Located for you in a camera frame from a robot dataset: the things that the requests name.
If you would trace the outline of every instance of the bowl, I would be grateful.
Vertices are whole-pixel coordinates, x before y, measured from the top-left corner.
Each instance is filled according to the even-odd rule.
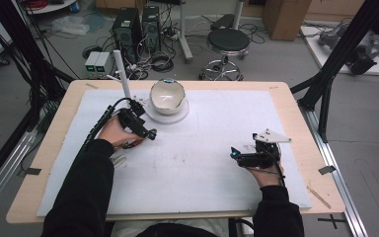
[[[150,90],[150,101],[158,113],[173,115],[184,105],[186,92],[183,85],[175,79],[167,78],[157,81]]]

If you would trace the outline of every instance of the black sleeve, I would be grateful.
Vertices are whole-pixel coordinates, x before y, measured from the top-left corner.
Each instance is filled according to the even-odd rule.
[[[45,217],[42,237],[103,236],[113,188],[113,146],[102,139],[77,156]]]
[[[298,205],[289,202],[287,188],[267,186],[261,188],[263,200],[254,216],[255,237],[304,236],[303,219]]]

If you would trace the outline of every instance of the stool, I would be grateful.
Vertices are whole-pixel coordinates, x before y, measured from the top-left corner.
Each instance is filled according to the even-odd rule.
[[[208,34],[207,46],[211,50],[221,53],[221,60],[208,63],[198,75],[198,79],[207,78],[216,81],[226,77],[229,81],[242,81],[243,76],[239,67],[229,61],[228,56],[240,55],[242,58],[248,52],[250,40],[242,32],[234,29],[217,29]]]

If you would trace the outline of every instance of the cardboard box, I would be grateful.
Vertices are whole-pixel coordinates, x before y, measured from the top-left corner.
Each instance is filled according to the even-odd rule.
[[[146,4],[146,0],[95,0],[95,6],[101,9],[113,10],[123,7],[138,8],[141,12]]]
[[[263,22],[271,40],[295,40],[312,0],[267,0]]]

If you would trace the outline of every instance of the wooden table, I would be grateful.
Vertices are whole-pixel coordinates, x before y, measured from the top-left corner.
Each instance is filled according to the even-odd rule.
[[[131,81],[130,90],[150,89],[155,81]],[[311,135],[311,132],[297,107],[288,86],[282,82],[210,82],[180,81],[186,90],[258,90],[269,91],[283,129],[292,138],[291,149],[296,157],[297,166],[302,174],[312,200],[312,208],[301,210],[302,214],[341,213],[344,204],[341,195],[330,174],[321,175],[319,169],[325,167],[322,155]],[[81,99],[86,90],[121,89],[115,81],[78,80],[70,84],[69,89],[45,135],[42,145],[32,164],[39,168],[38,176],[27,175],[7,214],[9,223],[43,222],[37,217],[37,211],[43,197],[51,167],[58,155],[64,136],[75,117]],[[109,215],[109,220],[122,219],[168,219],[196,217],[244,217],[252,216],[251,211],[203,212],[180,214],[140,214]]]

